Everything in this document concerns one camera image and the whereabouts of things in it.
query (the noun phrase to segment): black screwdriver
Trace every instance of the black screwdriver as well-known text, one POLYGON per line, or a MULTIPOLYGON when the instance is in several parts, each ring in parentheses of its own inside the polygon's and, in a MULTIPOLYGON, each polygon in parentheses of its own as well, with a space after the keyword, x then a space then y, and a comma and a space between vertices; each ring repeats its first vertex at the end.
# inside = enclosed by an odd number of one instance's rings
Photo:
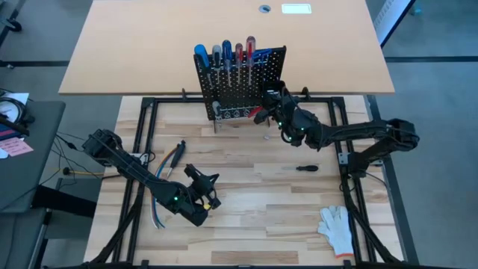
POLYGON ((319 167, 317 165, 307 165, 304 167, 296 167, 297 171, 309 171, 309 172, 315 172, 319 170, 319 167))
POLYGON ((176 153, 174 154, 173 161, 171 161, 170 170, 167 172, 166 179, 170 177, 170 174, 173 171, 174 167, 178 165, 178 162, 181 159, 182 154, 184 153, 184 150, 186 149, 186 141, 182 140, 181 143, 179 143, 176 147, 178 149, 176 150, 176 153))

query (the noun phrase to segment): gray floor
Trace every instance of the gray floor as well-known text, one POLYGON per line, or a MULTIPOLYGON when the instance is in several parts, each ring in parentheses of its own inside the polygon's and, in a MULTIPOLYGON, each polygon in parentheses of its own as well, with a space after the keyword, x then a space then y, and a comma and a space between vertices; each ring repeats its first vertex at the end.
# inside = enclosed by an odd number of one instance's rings
MULTIPOLYGON (((372 16, 383 2, 367 0, 372 16)), ((385 46, 386 56, 478 55, 478 1, 418 2, 423 13, 406 16, 385 46)), ((91 0, 27 0, 18 17, 25 30, 8 35, 0 58, 69 60, 90 4, 91 0)), ((410 120, 421 136, 416 150, 393 156, 420 262, 476 268, 478 64, 389 64, 388 68, 397 93, 377 97, 382 117, 410 120)), ((97 128, 112 129, 120 98, 59 96, 65 69, 0 69, 0 87, 27 91, 35 100, 65 101, 63 132, 84 137, 97 128)), ((102 170, 84 155, 67 155, 89 170, 102 170)), ((51 156, 44 176, 54 171, 56 161, 51 156)), ((44 264, 76 265, 85 246, 86 238, 58 240, 49 244, 44 264), (65 254, 55 255, 56 250, 65 254)))

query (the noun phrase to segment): screwdriver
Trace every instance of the screwdriver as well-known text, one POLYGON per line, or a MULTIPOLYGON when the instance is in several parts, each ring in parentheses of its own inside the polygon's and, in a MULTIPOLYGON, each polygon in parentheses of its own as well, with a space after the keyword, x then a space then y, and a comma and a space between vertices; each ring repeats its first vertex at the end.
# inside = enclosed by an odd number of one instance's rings
POLYGON ((208 59, 208 53, 206 52, 206 48, 204 45, 199 44, 194 47, 194 54, 198 56, 198 62, 199 66, 201 69, 206 73, 208 80, 209 80, 209 85, 211 85, 211 88, 214 88, 211 80, 211 65, 209 64, 209 59, 208 59))
POLYGON ((214 62, 214 69, 217 71, 217 83, 219 84, 219 72, 221 70, 221 46, 214 45, 212 47, 212 61, 214 62))
POLYGON ((224 40, 223 42, 223 58, 224 68, 227 70, 227 82, 231 87, 231 61, 232 61, 232 46, 231 41, 224 40))
POLYGON ((247 60, 246 66, 249 68, 249 86, 252 83, 251 74, 252 74, 252 67, 254 66, 254 59, 252 59, 252 54, 255 52, 255 38, 254 37, 247 37, 246 41, 247 47, 247 60))
POLYGON ((236 44, 236 67, 238 68, 238 84, 240 84, 240 66, 242 65, 242 44, 236 44))
POLYGON ((186 149, 186 141, 182 140, 181 143, 179 143, 176 146, 176 148, 177 150, 176 150, 176 153, 174 154, 173 161, 171 161, 170 170, 167 172, 166 179, 170 177, 170 174, 173 171, 174 167, 178 165, 178 162, 181 159, 182 154, 184 153, 184 150, 186 149))
POLYGON ((319 170, 319 167, 317 165, 307 165, 304 167, 296 167, 297 171, 309 171, 309 172, 315 172, 319 170))

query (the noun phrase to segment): wooden work surface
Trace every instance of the wooden work surface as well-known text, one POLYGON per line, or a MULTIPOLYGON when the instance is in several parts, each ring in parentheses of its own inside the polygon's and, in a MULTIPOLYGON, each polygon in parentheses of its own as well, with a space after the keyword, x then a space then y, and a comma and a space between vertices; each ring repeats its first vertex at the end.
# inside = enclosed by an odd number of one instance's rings
MULTIPOLYGON (((362 96, 345 97, 351 123, 368 121, 362 96)), ((132 151, 140 111, 140 96, 123 97, 115 132, 126 151, 132 151)), ((325 104, 301 104, 330 124, 325 104)), ((146 140, 145 124, 142 146, 146 140)), ((281 141, 276 124, 256 126, 249 120, 225 121, 214 134, 204 104, 160 104, 152 142, 157 158, 149 165, 155 173, 160 160, 181 139, 186 151, 169 180, 190 184, 186 164, 206 175, 219 173, 217 195, 222 205, 210 211, 201 227, 157 205, 166 229, 157 230, 149 214, 151 196, 146 192, 134 263, 149 259, 151 265, 340 265, 326 239, 317 233, 319 210, 343 205, 334 146, 318 153, 307 146, 292 147, 281 141), (265 134, 271 136, 265 140, 265 134), (318 164, 316 173, 295 171, 297 165, 318 164)), ((355 144, 361 151, 373 141, 355 144)), ((116 174, 114 168, 107 174, 116 174)), ((379 168, 369 172, 382 178, 379 168)), ((362 179, 371 226, 383 244, 402 258, 387 191, 371 177, 362 179)), ((94 258, 118 225, 124 178, 103 181, 88 241, 85 261, 94 258)), ((128 248, 129 231, 123 241, 122 260, 128 248)), ((366 258, 364 240, 362 255, 366 258)))
POLYGON ((292 92, 394 92, 364 0, 136 0, 93 1, 59 93, 200 93, 194 46, 245 49, 251 35, 256 49, 287 46, 281 79, 292 92), (312 13, 283 14, 284 3, 312 13))

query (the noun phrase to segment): tool holder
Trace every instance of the tool holder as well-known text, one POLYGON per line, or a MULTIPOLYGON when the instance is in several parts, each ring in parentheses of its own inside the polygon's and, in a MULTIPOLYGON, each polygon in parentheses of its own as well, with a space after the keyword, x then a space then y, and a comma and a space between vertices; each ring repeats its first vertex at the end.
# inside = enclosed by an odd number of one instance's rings
MULTIPOLYGON (((201 85, 202 97, 209 120, 226 120, 239 117, 247 117, 249 113, 261 105, 262 84, 264 81, 279 81, 284 65, 286 47, 274 48, 270 54, 254 59, 251 70, 251 85, 249 85, 249 68, 246 66, 246 52, 243 53, 240 66, 240 81, 238 81, 238 68, 236 60, 232 59, 232 68, 229 73, 231 86, 228 82, 228 73, 221 61, 218 72, 211 67, 209 71, 201 69, 198 65, 197 56, 193 56, 196 72, 201 85)), ((213 63, 212 55, 208 55, 210 63, 213 63)))

